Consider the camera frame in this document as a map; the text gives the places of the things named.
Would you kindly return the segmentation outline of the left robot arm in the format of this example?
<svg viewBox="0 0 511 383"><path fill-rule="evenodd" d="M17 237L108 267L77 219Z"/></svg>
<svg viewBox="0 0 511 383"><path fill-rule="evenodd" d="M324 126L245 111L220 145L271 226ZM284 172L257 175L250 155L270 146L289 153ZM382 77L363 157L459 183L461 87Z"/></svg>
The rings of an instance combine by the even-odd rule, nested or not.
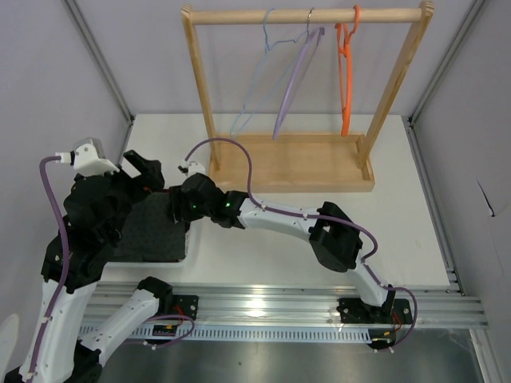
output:
<svg viewBox="0 0 511 383"><path fill-rule="evenodd" d="M57 220L57 236L46 248L42 265L36 332L24 362L6 373L6 382L95 382L112 353L139 325L172 313L172 286L147 277L102 327L88 337L78 335L85 308L133 208L164 189L160 161L146 160L133 150L123 157L138 176L83 149L41 160L39 173Z"/></svg>

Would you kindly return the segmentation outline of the dark grey dotted skirt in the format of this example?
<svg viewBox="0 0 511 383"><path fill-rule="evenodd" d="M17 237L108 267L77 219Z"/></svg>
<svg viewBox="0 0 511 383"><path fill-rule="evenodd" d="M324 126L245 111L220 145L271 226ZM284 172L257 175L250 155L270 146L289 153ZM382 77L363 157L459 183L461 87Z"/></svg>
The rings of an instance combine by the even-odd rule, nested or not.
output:
<svg viewBox="0 0 511 383"><path fill-rule="evenodd" d="M168 215L167 192L135 204L110 263L181 263L187 258L189 225Z"/></svg>

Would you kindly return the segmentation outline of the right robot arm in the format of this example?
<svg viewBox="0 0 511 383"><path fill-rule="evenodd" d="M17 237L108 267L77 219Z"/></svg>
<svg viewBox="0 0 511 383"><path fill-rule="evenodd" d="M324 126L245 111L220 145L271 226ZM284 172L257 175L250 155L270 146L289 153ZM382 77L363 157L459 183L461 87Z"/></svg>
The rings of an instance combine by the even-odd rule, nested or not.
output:
<svg viewBox="0 0 511 383"><path fill-rule="evenodd" d="M290 235L311 245L319 264L345 273L359 293L366 316L382 322L394 310L393 287L384 284L360 257L363 227L353 223L331 202L322 207L296 208L256 199L251 191L222 191L212 179L200 173L189 176L180 186L169 188L168 216L176 223L191 223L204 217L223 228L261 229Z"/></svg>

